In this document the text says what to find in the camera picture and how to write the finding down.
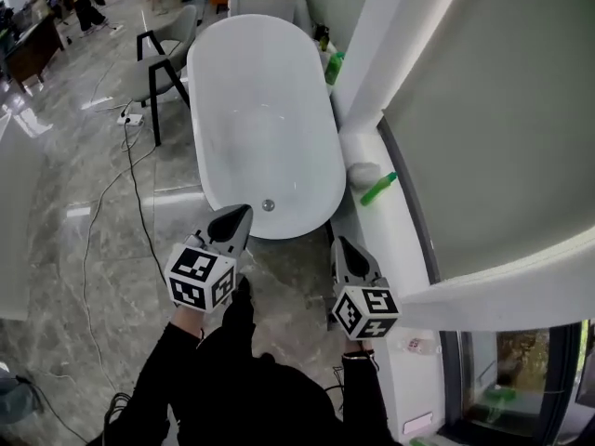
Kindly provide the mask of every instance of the chair backrest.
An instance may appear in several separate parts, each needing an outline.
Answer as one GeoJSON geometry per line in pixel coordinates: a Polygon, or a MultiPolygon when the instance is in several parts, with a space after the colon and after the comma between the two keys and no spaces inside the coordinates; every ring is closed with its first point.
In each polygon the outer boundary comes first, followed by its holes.
{"type": "Polygon", "coordinates": [[[188,50],[196,38],[197,20],[198,9],[194,5],[186,5],[175,20],[155,32],[155,36],[159,41],[179,41],[178,47],[169,56],[169,60],[176,72],[186,66],[188,50]]]}

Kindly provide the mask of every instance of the black window frame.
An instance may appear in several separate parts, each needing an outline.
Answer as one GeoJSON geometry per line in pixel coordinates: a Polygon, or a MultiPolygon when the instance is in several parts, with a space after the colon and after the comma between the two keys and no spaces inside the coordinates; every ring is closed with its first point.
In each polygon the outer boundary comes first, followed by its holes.
{"type": "MultiPolygon", "coordinates": [[[[399,145],[390,131],[389,123],[382,117],[377,130],[399,174],[407,208],[416,229],[430,284],[439,282],[440,271],[434,254],[428,227],[414,188],[413,180],[399,145]]],[[[438,433],[448,439],[472,446],[536,446],[550,445],[556,439],[566,409],[571,401],[580,351],[581,323],[572,323],[549,329],[549,358],[545,391],[557,392],[544,395],[533,437],[506,433],[487,426],[474,424],[463,417],[463,387],[469,379],[463,378],[463,354],[468,345],[465,332],[440,332],[443,353],[445,422],[438,433]]]]}

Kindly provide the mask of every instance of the white marker cube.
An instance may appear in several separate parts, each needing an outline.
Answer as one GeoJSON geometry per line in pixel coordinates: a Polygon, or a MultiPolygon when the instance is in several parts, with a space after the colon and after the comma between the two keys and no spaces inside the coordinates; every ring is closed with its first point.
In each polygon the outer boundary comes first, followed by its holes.
{"type": "Polygon", "coordinates": [[[401,307],[388,288],[345,286],[333,314],[350,340],[386,336],[401,307]]]}
{"type": "Polygon", "coordinates": [[[235,289],[236,260],[174,244],[165,265],[171,300],[203,312],[213,312],[235,289]]]}

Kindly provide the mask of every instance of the gray chair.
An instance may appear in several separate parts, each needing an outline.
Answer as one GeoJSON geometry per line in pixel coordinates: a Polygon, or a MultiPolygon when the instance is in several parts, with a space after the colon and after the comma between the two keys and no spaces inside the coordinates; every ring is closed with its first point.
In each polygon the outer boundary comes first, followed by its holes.
{"type": "Polygon", "coordinates": [[[133,101],[140,102],[143,108],[147,105],[147,99],[151,101],[152,128],[157,146],[161,145],[157,95],[164,94],[175,86],[184,102],[190,107],[190,99],[184,85],[179,80],[179,74],[186,66],[188,50],[196,37],[197,21],[197,8],[188,5],[171,23],[138,35],[138,61],[122,77],[124,91],[133,101]],[[142,57],[142,42],[147,37],[151,38],[159,55],[144,59],[142,57]],[[160,43],[165,40],[179,42],[169,55],[165,54],[160,43]]]}

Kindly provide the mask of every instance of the person's arm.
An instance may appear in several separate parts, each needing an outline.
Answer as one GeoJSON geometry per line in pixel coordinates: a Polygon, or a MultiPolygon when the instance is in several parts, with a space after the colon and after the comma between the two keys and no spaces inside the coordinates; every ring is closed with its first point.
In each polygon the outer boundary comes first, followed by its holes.
{"type": "Polygon", "coordinates": [[[345,375],[343,423],[351,438],[367,444],[397,444],[392,439],[387,411],[378,383],[374,351],[347,341],[343,355],[345,375]]]}
{"type": "MultiPolygon", "coordinates": [[[[167,405],[177,379],[192,364],[202,338],[203,313],[179,307],[147,359],[134,394],[120,416],[102,433],[112,445],[160,445],[167,435],[167,405]]],[[[90,444],[99,446],[102,436],[90,444]]]]}

